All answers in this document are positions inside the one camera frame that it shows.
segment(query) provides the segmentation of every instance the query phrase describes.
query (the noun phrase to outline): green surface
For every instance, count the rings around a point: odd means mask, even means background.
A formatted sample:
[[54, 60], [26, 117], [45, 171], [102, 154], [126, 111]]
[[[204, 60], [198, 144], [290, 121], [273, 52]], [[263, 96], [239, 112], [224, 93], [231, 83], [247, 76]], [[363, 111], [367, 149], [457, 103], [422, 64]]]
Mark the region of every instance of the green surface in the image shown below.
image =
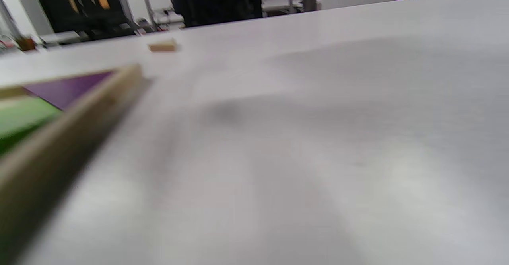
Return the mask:
[[0, 156], [58, 114], [59, 109], [40, 98], [0, 101]]

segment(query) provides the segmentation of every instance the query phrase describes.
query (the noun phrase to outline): table surface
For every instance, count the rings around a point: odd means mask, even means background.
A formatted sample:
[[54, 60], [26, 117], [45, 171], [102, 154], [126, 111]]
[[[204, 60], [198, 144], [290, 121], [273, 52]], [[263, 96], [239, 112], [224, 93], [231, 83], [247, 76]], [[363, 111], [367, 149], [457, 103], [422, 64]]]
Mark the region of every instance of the table surface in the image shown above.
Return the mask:
[[[0, 84], [132, 62], [154, 80], [19, 264], [506, 265], [507, 4], [387, 2], [1, 60]], [[169, 37], [179, 52], [148, 51]]]

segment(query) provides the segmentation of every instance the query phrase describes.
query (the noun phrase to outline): wooden stick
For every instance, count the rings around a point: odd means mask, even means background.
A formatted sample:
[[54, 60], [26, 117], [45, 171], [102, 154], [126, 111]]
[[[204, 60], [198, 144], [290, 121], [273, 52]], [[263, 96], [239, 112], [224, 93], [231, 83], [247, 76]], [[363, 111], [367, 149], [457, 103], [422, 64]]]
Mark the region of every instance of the wooden stick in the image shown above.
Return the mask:
[[116, 109], [142, 85], [139, 65], [118, 69], [57, 120], [45, 125], [0, 160], [0, 255], [69, 165], [95, 138]]

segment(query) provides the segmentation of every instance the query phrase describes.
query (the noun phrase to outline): purple block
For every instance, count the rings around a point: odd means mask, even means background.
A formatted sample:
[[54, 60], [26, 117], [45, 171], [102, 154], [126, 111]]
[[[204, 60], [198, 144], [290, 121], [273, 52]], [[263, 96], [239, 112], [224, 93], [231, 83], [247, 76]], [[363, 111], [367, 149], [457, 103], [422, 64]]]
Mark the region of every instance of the purple block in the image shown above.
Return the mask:
[[26, 85], [31, 94], [65, 111], [111, 72]]

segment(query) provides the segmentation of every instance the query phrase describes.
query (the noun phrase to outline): person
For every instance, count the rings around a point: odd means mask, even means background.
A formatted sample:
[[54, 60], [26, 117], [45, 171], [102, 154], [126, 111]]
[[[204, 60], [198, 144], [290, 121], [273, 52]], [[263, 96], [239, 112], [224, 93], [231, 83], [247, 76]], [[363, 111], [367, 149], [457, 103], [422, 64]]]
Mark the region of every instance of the person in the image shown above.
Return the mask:
[[261, 16], [255, 13], [257, 0], [171, 0], [175, 13], [184, 17], [186, 27], [232, 22]]

